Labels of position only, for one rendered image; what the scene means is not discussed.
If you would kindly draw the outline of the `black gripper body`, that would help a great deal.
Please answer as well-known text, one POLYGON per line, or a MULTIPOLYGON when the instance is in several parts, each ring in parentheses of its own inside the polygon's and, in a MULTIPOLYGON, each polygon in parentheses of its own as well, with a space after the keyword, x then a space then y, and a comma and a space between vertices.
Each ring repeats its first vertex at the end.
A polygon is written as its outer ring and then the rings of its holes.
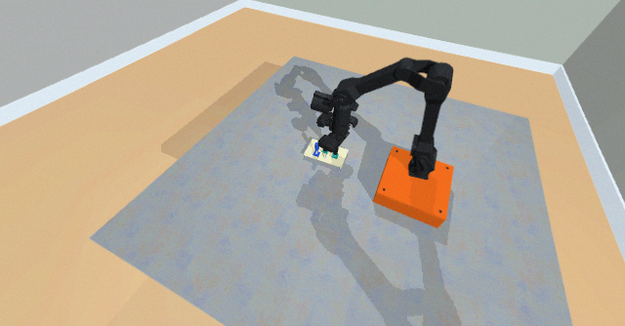
POLYGON ((329 128, 329 131, 332 131, 332 133, 329 136, 323 135, 318 140, 318 146, 329 152, 334 152, 339 145, 339 141, 349 131, 351 126, 350 124, 352 124, 354 128, 357 125, 358 120, 356 117, 350 116, 348 121, 337 121, 334 117, 330 118, 330 121, 332 122, 332 129, 329 128))

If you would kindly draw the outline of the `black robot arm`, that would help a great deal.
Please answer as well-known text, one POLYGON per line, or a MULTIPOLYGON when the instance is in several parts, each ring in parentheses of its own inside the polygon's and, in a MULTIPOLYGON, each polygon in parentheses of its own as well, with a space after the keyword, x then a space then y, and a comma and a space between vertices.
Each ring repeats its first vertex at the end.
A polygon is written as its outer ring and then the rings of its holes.
POLYGON ((425 93, 425 110, 421 132, 414 135, 408 176, 427 180, 436 169, 438 150, 435 147, 435 130, 441 105, 445 102, 452 85, 453 67, 447 62, 404 58, 400 61, 359 78, 342 80, 332 95, 315 91, 311 109, 322 112, 317 126, 332 129, 330 118, 348 121, 351 111, 356 111, 356 100, 369 92, 402 81, 419 92, 425 93), (427 78, 419 73, 428 74, 427 78), (334 107, 334 111, 332 111, 334 107), (329 112, 330 111, 330 112, 329 112))

